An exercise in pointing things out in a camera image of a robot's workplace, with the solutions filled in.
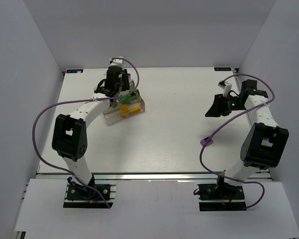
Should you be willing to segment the yellow long lego brick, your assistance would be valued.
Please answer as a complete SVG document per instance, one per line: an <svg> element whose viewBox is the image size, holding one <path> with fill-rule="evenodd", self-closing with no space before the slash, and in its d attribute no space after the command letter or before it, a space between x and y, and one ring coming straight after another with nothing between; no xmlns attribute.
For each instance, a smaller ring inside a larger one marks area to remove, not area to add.
<svg viewBox="0 0 299 239"><path fill-rule="evenodd" d="M141 110L142 110L142 108L140 106L135 106L135 107L129 108L129 114L135 115L137 113L140 113Z"/></svg>

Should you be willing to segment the yellow patterned lego brick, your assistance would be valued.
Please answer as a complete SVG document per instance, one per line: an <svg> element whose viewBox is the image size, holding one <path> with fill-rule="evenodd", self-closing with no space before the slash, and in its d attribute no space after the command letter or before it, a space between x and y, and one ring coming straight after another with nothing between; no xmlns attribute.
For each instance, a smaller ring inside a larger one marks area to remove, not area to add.
<svg viewBox="0 0 299 239"><path fill-rule="evenodd" d="M122 105L120 108L120 116L125 118L128 115L129 107L128 105Z"/></svg>

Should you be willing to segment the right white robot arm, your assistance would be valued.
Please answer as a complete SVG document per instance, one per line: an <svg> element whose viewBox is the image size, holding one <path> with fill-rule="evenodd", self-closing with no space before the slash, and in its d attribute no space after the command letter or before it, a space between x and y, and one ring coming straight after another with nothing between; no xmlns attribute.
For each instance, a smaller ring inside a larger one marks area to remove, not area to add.
<svg viewBox="0 0 299 239"><path fill-rule="evenodd" d="M223 93L215 95L206 117L225 117L233 111L246 111L251 124L240 159L220 176L226 186L238 187L258 170L275 168L279 164L289 131L274 120L268 93L257 88L257 81L243 81L240 93L235 96L231 95L230 83L221 81L218 86Z"/></svg>

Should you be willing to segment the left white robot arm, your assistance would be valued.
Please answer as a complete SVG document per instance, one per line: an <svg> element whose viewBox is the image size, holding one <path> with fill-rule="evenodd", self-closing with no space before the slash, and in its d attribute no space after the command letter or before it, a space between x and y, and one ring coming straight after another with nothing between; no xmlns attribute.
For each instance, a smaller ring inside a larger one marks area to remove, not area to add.
<svg viewBox="0 0 299 239"><path fill-rule="evenodd" d="M129 91L127 70L111 65L106 78L94 90L92 101L68 115L59 114L55 120L52 148L66 162L68 169L78 178L79 184L94 185L94 177L88 169L84 154L87 151L87 128L101 113L110 108L113 100L98 101L97 98L117 97L121 91Z"/></svg>

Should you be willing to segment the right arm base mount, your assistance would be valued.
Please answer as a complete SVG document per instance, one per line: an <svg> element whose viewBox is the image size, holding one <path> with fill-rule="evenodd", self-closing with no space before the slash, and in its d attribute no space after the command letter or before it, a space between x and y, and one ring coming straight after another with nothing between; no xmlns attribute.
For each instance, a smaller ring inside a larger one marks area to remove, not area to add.
<svg viewBox="0 0 299 239"><path fill-rule="evenodd" d="M198 184L193 191L198 196L201 212L246 211L245 195L242 186L221 192L216 184Z"/></svg>

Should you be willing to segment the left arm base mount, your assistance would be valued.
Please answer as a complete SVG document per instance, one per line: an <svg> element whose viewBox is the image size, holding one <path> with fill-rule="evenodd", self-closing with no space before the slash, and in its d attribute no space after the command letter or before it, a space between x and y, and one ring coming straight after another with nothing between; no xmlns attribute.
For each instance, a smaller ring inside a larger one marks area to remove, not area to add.
<svg viewBox="0 0 299 239"><path fill-rule="evenodd" d="M101 196L94 190L88 189L83 185L76 183L71 177L67 179L67 187L63 202L63 208L69 209L109 209L112 207L116 183L94 184L94 187L101 193L107 204Z"/></svg>

